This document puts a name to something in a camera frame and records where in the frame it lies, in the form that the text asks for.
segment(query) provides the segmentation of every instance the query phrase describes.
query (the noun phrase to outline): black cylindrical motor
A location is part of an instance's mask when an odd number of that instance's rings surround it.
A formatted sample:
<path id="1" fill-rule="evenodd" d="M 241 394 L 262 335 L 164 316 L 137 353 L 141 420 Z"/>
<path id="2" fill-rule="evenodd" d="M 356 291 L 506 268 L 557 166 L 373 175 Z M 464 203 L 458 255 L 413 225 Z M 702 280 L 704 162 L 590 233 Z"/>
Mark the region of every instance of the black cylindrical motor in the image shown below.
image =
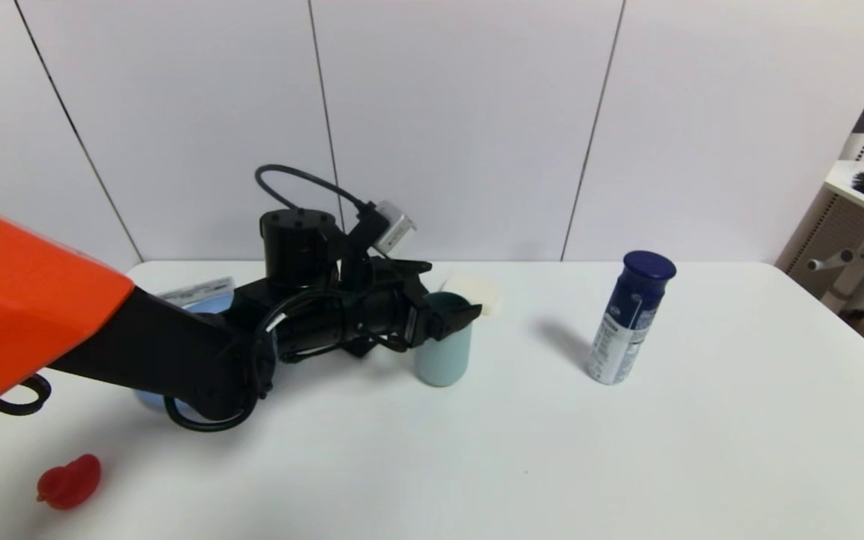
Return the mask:
<path id="1" fill-rule="evenodd" d="M 278 287 L 325 286 L 346 241 L 332 214 L 305 208 L 266 212 L 259 231 L 265 275 Z"/>

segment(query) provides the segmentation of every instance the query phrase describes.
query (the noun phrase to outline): blue can cap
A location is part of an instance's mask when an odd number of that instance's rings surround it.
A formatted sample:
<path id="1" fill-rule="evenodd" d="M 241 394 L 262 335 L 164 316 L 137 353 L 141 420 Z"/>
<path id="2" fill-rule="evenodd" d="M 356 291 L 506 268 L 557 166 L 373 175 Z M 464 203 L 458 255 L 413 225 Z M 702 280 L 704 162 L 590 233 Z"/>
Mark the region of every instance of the blue can cap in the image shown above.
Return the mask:
<path id="1" fill-rule="evenodd" d="M 671 260 L 650 250 L 633 250 L 625 253 L 622 263 L 639 278 L 654 281 L 669 281 L 675 278 L 676 268 Z"/>

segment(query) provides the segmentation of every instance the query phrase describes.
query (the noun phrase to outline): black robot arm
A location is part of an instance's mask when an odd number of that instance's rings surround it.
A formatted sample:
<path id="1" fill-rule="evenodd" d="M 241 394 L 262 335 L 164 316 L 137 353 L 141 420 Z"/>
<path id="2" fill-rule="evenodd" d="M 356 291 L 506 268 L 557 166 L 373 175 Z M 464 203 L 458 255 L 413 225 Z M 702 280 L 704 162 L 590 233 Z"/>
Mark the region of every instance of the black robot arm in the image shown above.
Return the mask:
<path id="1" fill-rule="evenodd" d="M 135 288 L 105 327 L 50 367 L 160 394 L 181 426 L 222 431 L 272 389 L 277 362 L 338 348 L 405 351 L 479 316 L 481 305 L 430 307 L 419 279 L 430 263 L 369 256 L 388 228 L 371 203 L 349 235 L 329 213 L 268 212 L 260 219 L 266 277 L 236 288 L 229 310 L 192 314 Z M 182 417 L 175 400 L 214 423 Z"/>

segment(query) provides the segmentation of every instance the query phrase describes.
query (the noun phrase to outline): blue spray can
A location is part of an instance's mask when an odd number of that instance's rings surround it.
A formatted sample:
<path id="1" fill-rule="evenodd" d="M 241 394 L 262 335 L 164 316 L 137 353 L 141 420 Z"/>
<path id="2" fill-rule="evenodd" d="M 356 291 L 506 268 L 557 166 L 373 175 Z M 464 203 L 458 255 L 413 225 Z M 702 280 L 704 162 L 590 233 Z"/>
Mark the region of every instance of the blue spray can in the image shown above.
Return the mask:
<path id="1" fill-rule="evenodd" d="M 615 283 L 586 363 L 589 375 L 603 384 L 621 383 L 632 371 L 665 296 L 665 284 L 676 274 L 671 260 L 647 250 L 627 253 L 622 263 L 625 268 Z"/>

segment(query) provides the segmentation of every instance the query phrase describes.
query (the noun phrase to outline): black cable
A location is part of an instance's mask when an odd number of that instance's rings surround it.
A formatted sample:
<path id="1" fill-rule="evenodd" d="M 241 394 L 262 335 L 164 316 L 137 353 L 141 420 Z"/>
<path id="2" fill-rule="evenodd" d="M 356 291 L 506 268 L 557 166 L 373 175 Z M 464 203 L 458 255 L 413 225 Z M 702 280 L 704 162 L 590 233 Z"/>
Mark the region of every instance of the black cable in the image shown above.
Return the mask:
<path id="1" fill-rule="evenodd" d="M 249 418 L 250 414 L 255 410 L 255 404 L 258 403 L 258 397 L 260 396 L 260 382 L 258 382 L 258 362 L 260 362 L 260 353 L 262 351 L 262 347 L 264 345 L 264 341 L 266 336 L 269 333 L 266 331 L 268 325 L 272 324 L 275 320 L 275 317 L 278 317 L 279 314 L 282 314 L 287 308 L 291 308 L 294 304 L 302 300 L 311 300 L 312 298 L 342 298 L 343 296 L 347 296 L 350 293 L 343 293 L 340 291 L 327 290 L 327 289 L 306 289 L 299 291 L 298 293 L 290 296 L 289 298 L 285 298 L 285 300 L 281 301 L 277 307 L 270 310 L 268 314 L 259 322 L 258 326 L 255 327 L 255 332 L 253 335 L 253 346 L 250 349 L 250 358 L 249 358 L 249 394 L 247 394 L 246 404 L 243 407 L 243 410 L 229 418 L 227 420 L 222 421 L 195 421 L 191 420 L 186 416 L 183 416 L 181 412 L 179 412 L 179 408 L 176 406 L 176 399 L 174 397 L 165 396 L 165 413 L 169 415 L 169 419 L 178 424 L 186 430 L 192 431 L 201 431 L 201 433 L 216 433 L 216 431 L 225 431 L 230 430 L 230 428 L 235 428 L 236 426 L 242 424 L 246 419 Z M 322 349 L 316 351 L 316 353 L 324 353 Z"/>
<path id="2" fill-rule="evenodd" d="M 28 379 L 19 383 L 27 389 L 31 389 L 35 393 L 35 400 L 31 403 L 10 403 L 0 397 L 0 413 L 11 414 L 13 416 L 25 416 L 27 414 L 38 413 L 38 410 L 45 404 L 45 400 L 52 395 L 52 386 L 44 376 L 33 373 Z"/>
<path id="3" fill-rule="evenodd" d="M 379 334 L 375 334 L 373 331 L 369 331 L 369 329 L 366 329 L 363 325 L 359 325 L 358 331 L 359 334 L 366 336 L 366 338 L 370 338 L 375 343 L 378 343 L 391 351 L 404 353 L 409 349 L 409 344 L 398 336 L 390 335 L 388 336 L 388 339 L 386 339 Z"/>
<path id="4" fill-rule="evenodd" d="M 315 351 L 295 352 L 292 353 L 292 355 L 282 355 L 282 362 L 298 363 L 305 359 L 311 359 L 312 356 L 325 355 L 325 353 L 331 353 L 336 349 L 342 349 L 343 345 L 345 345 L 345 343 L 336 343 L 335 345 L 323 346 L 322 349 L 315 349 Z"/>
<path id="5" fill-rule="evenodd" d="M 349 191 L 345 191 L 345 189 L 338 187 L 338 185 L 325 181 L 316 175 L 311 175 L 308 172 L 288 167 L 286 165 L 262 165 L 260 168 L 255 169 L 255 182 L 258 184 L 258 187 L 262 188 L 262 191 L 271 195 L 271 197 L 276 199 L 279 203 L 284 204 L 288 209 L 297 209 L 298 206 L 295 205 L 294 202 L 290 201 L 290 199 L 286 199 L 284 196 L 279 195 L 275 189 L 271 188 L 270 185 L 266 184 L 266 182 L 262 180 L 262 175 L 267 172 L 285 173 L 312 182 L 312 184 L 319 185 L 319 187 L 328 189 L 333 192 L 333 194 L 338 194 L 340 197 L 345 198 L 346 201 L 355 205 L 356 209 L 360 212 L 369 208 L 368 205 L 360 201 L 360 199 L 357 199 L 356 196 L 352 195 Z"/>

